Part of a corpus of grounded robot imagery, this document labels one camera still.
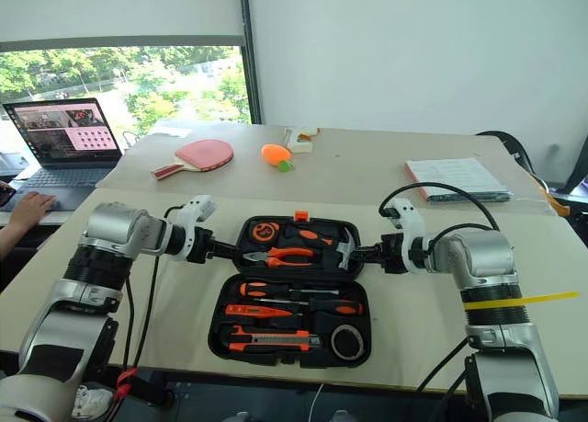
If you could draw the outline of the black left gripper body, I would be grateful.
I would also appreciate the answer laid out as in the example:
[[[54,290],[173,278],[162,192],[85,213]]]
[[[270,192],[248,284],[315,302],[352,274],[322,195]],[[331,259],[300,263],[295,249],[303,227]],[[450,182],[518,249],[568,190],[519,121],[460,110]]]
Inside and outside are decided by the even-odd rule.
[[[204,264],[207,259],[213,258],[214,243],[214,236],[211,230],[195,227],[194,237],[189,241],[186,261],[190,263]]]

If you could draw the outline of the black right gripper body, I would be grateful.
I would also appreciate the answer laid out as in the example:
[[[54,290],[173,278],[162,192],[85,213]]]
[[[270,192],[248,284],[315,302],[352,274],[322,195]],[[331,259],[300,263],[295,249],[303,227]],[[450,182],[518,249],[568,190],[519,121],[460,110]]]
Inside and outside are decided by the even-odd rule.
[[[383,234],[380,243],[380,265],[385,273],[408,272],[402,258],[403,234]]]

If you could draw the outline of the person's bare hand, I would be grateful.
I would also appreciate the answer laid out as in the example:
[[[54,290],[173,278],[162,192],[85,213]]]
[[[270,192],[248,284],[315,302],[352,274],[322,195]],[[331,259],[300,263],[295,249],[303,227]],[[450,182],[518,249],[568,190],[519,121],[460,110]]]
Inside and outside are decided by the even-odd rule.
[[[55,200],[54,196],[29,192],[12,210],[8,224],[21,232],[27,232],[42,220]]]

